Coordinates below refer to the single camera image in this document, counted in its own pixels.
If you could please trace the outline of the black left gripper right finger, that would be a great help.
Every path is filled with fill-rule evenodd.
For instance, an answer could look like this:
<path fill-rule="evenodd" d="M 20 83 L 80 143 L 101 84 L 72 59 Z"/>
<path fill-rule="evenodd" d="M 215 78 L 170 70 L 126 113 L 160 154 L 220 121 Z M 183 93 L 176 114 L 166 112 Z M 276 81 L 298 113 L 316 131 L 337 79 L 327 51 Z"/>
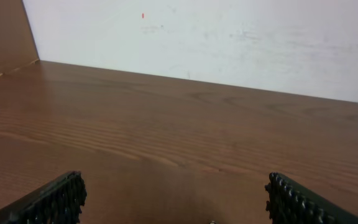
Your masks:
<path fill-rule="evenodd" d="M 273 224 L 358 224 L 358 216 L 278 173 L 269 174 L 266 211 Z"/>

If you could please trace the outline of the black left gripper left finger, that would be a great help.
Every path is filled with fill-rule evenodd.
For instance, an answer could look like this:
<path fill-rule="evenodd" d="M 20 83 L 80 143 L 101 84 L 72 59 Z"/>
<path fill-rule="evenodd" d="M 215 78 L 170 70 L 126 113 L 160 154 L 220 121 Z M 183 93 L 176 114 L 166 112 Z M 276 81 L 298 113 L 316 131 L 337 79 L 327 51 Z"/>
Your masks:
<path fill-rule="evenodd" d="M 0 224 L 77 224 L 87 192 L 80 171 L 69 171 L 0 209 Z"/>

